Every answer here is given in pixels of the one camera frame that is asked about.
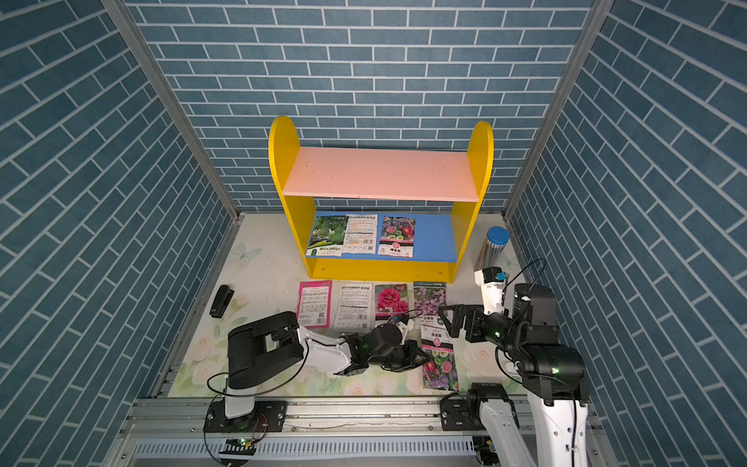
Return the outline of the red zinnia seed packet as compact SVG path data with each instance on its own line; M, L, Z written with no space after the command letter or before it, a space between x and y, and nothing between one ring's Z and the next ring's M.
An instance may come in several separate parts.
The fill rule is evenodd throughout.
M420 333L422 349L430 358L423 366L424 387L459 391L453 341L447 330L435 325L423 325Z

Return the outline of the purple flower seed packet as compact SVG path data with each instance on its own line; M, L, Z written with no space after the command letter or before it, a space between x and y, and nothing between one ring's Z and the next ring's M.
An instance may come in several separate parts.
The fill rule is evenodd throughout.
M420 325L439 326L438 310L447 304L447 284L443 282L414 282L412 288L414 309L420 311L417 318Z

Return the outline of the magenta hollyhock seed packet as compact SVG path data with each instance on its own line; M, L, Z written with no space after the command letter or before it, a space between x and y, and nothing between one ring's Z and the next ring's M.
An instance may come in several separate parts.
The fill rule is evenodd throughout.
M410 310L409 286L406 283L375 284L375 320L387 321Z

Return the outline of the white text seed packet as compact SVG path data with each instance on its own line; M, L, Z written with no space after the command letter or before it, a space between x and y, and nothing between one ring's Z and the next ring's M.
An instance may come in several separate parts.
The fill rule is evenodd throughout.
M340 286L334 330L369 332L373 329L373 289L373 284L366 282L346 282Z

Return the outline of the mixed flower seed packet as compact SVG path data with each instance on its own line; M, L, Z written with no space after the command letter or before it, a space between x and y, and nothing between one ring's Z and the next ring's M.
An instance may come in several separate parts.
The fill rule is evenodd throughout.
M398 258L414 256L416 220L400 216L384 216L377 254Z

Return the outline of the pink bordered seed packet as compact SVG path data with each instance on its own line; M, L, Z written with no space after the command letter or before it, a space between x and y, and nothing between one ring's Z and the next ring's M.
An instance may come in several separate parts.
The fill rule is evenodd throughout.
M328 329L331 321L333 282L304 281L300 283L297 319L307 329Z

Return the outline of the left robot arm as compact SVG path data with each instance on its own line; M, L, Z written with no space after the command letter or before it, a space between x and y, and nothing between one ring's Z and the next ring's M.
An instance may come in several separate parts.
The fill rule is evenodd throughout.
M204 433L249 433L255 429L280 432L288 403L258 398L287 383L261 390L260 385L295 368L316 368L337 377L355 377L377 366L390 373L405 373L432 361L404 325L383 324L373 331L331 338L299 324L295 313L284 311L229 332L226 387L207 386L218 397L210 403Z

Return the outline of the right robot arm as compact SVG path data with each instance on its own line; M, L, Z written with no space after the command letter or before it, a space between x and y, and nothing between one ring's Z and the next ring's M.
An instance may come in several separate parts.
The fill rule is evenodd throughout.
M551 288L520 283L514 310L489 311L482 305L444 305L447 332L467 342L490 342L506 355L527 392L536 431L536 453L527 449L512 413L512 401L496 383L476 383L467 393L467 410L488 433L503 466L586 466L589 389L581 353L561 344L558 301Z

